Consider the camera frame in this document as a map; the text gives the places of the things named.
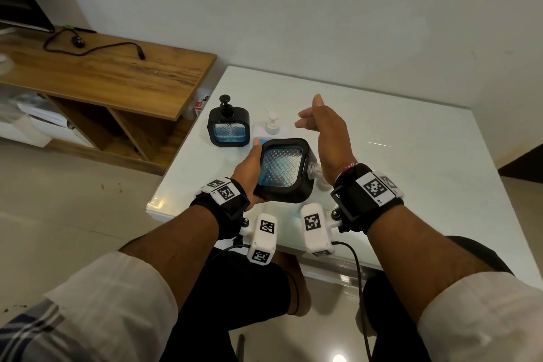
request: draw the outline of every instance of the wooden tabletop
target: wooden tabletop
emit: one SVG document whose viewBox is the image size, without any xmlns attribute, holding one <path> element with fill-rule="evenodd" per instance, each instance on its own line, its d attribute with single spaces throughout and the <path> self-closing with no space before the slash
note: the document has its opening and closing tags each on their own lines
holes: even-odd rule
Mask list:
<svg viewBox="0 0 543 362">
<path fill-rule="evenodd" d="M 83 32 L 85 49 L 72 46 L 71 32 L 60 35 L 49 46 L 80 53 L 100 45 L 136 42 L 146 59 L 139 59 L 133 45 L 75 57 L 44 51 L 42 46 L 49 36 L 23 29 L 16 35 L 3 36 L 0 53 L 7 53 L 15 68 L 0 76 L 0 83 L 176 120 L 217 58 L 210 53 Z"/>
</svg>

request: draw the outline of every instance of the soap dispenser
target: soap dispenser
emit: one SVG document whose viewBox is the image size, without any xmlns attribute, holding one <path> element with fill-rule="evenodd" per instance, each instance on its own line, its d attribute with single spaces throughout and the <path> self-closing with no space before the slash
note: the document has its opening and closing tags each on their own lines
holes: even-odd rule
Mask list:
<svg viewBox="0 0 543 362">
<path fill-rule="evenodd" d="M 270 139 L 287 139 L 292 137 L 292 130 L 277 122 L 279 115 L 275 111 L 268 111 L 268 121 L 256 122 L 251 129 L 251 143 L 255 138 L 264 144 Z"/>
<path fill-rule="evenodd" d="M 230 97 L 221 95 L 221 105 L 209 113 L 207 131 L 215 146 L 241 147 L 249 143 L 249 112 L 229 104 Z"/>
</svg>

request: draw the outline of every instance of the tv stand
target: tv stand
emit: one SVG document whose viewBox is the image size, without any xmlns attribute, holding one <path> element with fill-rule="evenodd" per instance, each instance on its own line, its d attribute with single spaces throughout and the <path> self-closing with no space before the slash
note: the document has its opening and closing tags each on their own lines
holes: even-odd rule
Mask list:
<svg viewBox="0 0 543 362">
<path fill-rule="evenodd" d="M 133 45 L 75 57 L 44 51 L 49 36 L 19 29 L 2 36 L 0 48 L 15 62 L 13 70 L 0 76 L 0 84 L 42 94 L 93 145 L 53 139 L 45 149 L 164 174 L 194 122 L 181 111 L 216 55 L 85 33 L 86 49 L 136 42 L 146 60 L 139 59 Z M 68 33 L 50 47 L 79 53 Z"/>
</svg>

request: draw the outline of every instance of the floor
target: floor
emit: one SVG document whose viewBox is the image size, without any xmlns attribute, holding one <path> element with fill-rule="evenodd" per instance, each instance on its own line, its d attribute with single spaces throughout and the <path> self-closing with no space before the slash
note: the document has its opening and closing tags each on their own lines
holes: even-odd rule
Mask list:
<svg viewBox="0 0 543 362">
<path fill-rule="evenodd" d="M 0 326 L 102 254 L 157 226 L 145 213 L 160 177 L 0 139 Z M 504 178 L 543 269 L 543 185 Z M 313 309 L 231 332 L 245 360 L 366 360 L 357 292 L 309 279 Z"/>
</svg>

